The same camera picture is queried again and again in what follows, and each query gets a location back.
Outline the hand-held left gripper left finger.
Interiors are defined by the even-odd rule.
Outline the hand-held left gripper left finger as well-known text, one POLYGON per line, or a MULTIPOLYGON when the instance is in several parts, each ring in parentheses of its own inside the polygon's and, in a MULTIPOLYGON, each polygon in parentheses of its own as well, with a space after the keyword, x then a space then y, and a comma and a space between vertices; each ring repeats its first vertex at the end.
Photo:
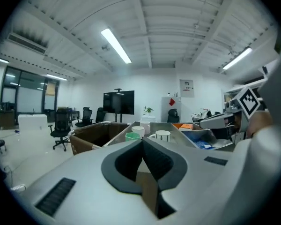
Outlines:
POLYGON ((155 225, 158 218, 140 195, 119 192, 101 172, 107 155, 132 143, 121 142, 69 158, 23 192, 25 208, 37 221, 48 225, 155 225), (55 214, 49 216, 37 204, 63 178, 75 184, 55 214))

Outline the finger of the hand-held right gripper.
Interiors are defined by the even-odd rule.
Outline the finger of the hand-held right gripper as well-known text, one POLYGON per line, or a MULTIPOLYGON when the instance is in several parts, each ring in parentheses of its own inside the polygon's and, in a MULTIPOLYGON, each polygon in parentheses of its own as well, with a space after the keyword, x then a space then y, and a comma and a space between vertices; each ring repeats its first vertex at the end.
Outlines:
POLYGON ((203 129, 221 129, 234 124, 233 113, 221 113, 200 121, 200 127, 203 129))

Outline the green cup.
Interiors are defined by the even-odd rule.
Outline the green cup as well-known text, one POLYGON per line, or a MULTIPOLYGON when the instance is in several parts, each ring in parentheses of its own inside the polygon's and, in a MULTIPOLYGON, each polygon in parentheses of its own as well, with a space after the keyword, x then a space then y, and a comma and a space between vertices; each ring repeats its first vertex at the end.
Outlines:
POLYGON ((141 135, 138 133, 134 133, 134 132, 129 132, 126 133, 125 135, 125 141, 132 141, 132 140, 138 140, 141 139, 141 135))

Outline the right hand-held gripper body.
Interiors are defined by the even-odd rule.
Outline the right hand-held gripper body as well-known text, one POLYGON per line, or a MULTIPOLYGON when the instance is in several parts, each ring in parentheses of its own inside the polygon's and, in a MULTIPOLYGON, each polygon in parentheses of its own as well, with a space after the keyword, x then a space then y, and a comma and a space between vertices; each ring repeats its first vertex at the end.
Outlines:
POLYGON ((260 100, 248 86, 226 104, 224 124, 234 145, 246 138, 249 120, 259 107, 260 100))

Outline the wooden shelf cart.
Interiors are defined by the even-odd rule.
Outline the wooden shelf cart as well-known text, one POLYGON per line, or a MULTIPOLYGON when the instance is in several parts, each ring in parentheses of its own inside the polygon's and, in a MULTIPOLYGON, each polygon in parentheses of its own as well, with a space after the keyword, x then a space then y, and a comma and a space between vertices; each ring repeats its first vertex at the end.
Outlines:
MULTIPOLYGON (((73 154, 76 155, 85 151, 95 150, 109 145, 125 142, 126 133, 131 132, 132 127, 138 125, 140 125, 139 122, 129 124, 104 121, 72 130, 69 133, 69 138, 73 154)), ((170 131, 172 143, 195 148, 196 144, 193 142, 193 140, 189 139, 185 134, 179 131, 179 125, 179 123, 151 123, 150 133, 153 134, 158 130, 170 131)), ((228 152, 234 151, 236 146, 230 140, 217 140, 212 131, 208 129, 202 130, 197 125, 194 127, 196 130, 192 131, 191 134, 206 141, 212 146, 213 150, 228 152)))

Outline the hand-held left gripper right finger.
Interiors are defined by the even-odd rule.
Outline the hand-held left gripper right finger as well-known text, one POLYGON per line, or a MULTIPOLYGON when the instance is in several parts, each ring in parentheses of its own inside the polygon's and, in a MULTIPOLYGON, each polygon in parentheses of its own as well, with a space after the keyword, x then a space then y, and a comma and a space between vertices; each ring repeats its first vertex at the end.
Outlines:
POLYGON ((185 208, 223 172, 230 152, 142 139, 142 199, 158 217, 185 208))

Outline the plain white cup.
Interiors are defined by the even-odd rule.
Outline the plain white cup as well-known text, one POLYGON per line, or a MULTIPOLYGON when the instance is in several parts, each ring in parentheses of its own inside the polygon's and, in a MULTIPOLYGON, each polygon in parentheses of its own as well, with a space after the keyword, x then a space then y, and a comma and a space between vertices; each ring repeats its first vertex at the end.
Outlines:
POLYGON ((132 127, 132 132, 139 134, 140 137, 144 137, 145 136, 145 128, 142 127, 142 126, 133 126, 132 127))

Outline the large white box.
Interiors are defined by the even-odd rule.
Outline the large white box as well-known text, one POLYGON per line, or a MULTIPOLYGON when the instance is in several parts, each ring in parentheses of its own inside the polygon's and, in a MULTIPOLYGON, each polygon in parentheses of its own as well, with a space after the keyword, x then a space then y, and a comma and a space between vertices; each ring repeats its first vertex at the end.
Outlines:
POLYGON ((20 132, 39 131, 48 128, 45 114, 20 114, 18 115, 20 132))

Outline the pile of blue packets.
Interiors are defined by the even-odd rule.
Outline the pile of blue packets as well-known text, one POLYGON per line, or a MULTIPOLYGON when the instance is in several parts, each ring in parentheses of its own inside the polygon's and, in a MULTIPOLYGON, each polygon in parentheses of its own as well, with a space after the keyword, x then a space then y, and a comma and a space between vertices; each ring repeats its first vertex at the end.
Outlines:
POLYGON ((202 149, 202 150, 215 149, 215 147, 210 142, 204 141, 202 139, 192 139, 191 141, 194 144, 194 146, 198 149, 202 149))

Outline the black office chair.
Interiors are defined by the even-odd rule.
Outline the black office chair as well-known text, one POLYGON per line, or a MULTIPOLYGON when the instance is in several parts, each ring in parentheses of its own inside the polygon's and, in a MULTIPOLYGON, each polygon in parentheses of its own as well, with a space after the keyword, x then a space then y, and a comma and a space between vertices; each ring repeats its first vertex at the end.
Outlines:
POLYGON ((55 125, 54 129, 52 125, 48 125, 50 128, 50 136, 53 138, 59 138, 59 140, 55 141, 52 149, 55 150, 57 146, 63 146, 64 152, 67 151, 66 143, 70 143, 69 139, 67 138, 68 133, 71 131, 70 126, 70 114, 66 108, 59 108, 55 112, 55 125))
POLYGON ((180 117, 178 115, 177 109, 170 109, 168 111, 168 118, 167 122, 168 123, 179 123, 180 117))
POLYGON ((79 121, 79 118, 77 118, 78 122, 75 124, 75 126, 81 128, 91 125, 92 124, 91 115, 92 115, 92 110, 90 110, 89 107, 83 107, 82 120, 79 121))
POLYGON ((96 123, 100 123, 104 121, 106 115, 106 111, 104 110, 103 107, 99 107, 97 112, 96 112, 96 123))

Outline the white dark-striped cup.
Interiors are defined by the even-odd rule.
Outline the white dark-striped cup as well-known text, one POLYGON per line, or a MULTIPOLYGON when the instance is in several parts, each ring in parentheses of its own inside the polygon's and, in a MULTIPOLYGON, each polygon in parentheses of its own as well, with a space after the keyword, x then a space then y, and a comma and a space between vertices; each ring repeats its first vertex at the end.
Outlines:
POLYGON ((171 132, 167 130, 158 130, 154 134, 150 135, 149 137, 155 138, 158 140, 170 142, 171 140, 171 132))

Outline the person's right forearm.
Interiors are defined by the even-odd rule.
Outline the person's right forearm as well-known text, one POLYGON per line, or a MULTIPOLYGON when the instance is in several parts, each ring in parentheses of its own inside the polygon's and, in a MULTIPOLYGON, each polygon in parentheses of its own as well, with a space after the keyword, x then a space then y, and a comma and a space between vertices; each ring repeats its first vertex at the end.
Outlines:
POLYGON ((258 131, 273 125, 273 119, 269 111, 256 111, 250 118, 247 137, 252 138, 258 131))

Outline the dark-framed glass partition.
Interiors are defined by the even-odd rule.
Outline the dark-framed glass partition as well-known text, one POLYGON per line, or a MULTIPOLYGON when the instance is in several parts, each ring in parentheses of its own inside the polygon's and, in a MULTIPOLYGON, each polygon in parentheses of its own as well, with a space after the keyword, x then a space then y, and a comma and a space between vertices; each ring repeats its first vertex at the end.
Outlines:
POLYGON ((46 115, 55 121, 59 81, 8 66, 0 94, 0 111, 12 114, 14 125, 19 115, 46 115))

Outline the ceiling air conditioner vent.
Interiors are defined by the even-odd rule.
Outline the ceiling air conditioner vent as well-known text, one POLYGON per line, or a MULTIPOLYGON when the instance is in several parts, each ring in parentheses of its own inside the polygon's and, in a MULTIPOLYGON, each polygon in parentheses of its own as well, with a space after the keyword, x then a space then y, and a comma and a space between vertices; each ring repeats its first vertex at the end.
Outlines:
POLYGON ((21 35, 18 35, 16 33, 10 32, 7 36, 7 41, 15 43, 16 45, 25 47, 29 50, 32 50, 34 52, 37 52, 39 54, 45 54, 47 48, 45 46, 42 46, 32 40, 29 40, 21 35))

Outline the orange box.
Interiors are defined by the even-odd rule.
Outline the orange box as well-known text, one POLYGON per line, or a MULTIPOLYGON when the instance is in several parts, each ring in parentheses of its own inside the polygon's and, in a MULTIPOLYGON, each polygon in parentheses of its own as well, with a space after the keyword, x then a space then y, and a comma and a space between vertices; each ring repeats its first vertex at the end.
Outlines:
POLYGON ((173 123, 179 131, 194 131, 194 125, 192 123, 173 123))

